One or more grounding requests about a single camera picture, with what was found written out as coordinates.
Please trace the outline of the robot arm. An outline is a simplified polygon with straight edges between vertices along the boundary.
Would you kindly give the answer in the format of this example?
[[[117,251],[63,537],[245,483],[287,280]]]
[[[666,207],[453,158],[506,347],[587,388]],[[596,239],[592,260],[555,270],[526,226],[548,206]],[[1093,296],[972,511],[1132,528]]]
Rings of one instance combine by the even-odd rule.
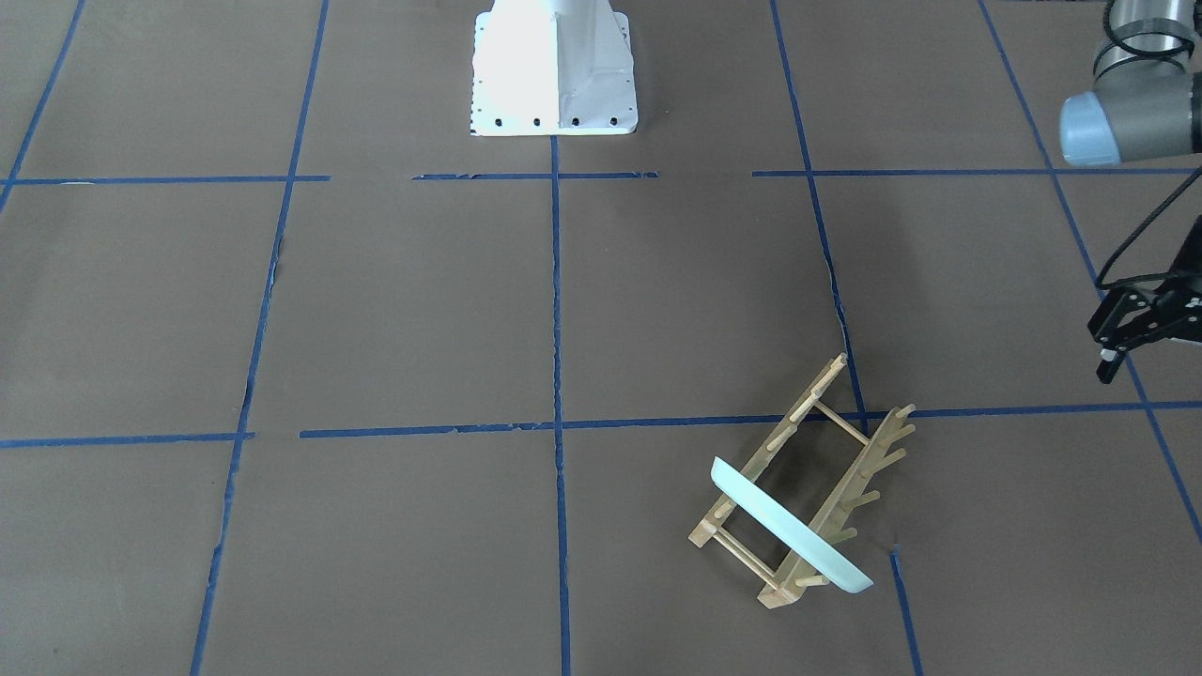
[[[1188,158],[1201,149],[1197,1],[1108,1],[1093,85],[1065,99],[1059,142],[1065,162],[1101,168]],[[1190,227],[1164,272],[1112,278],[1119,257],[1152,223],[1200,180],[1194,171],[1103,261],[1094,285],[1099,307],[1087,330],[1100,350],[1096,376],[1115,379],[1129,354],[1159,340],[1200,343],[1201,231]]]

